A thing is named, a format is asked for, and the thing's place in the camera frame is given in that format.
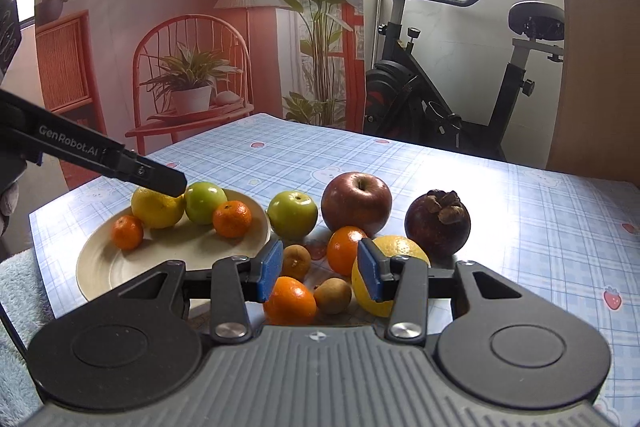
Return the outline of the left gloved hand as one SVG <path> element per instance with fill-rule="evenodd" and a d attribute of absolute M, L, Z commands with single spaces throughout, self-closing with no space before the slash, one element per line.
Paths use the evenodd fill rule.
<path fill-rule="evenodd" d="M 0 213 L 1 234 L 4 234 L 9 226 L 9 221 L 17 206 L 20 190 L 18 180 L 26 170 L 26 162 L 20 158 L 4 158 L 1 161 L 0 170 Z"/>

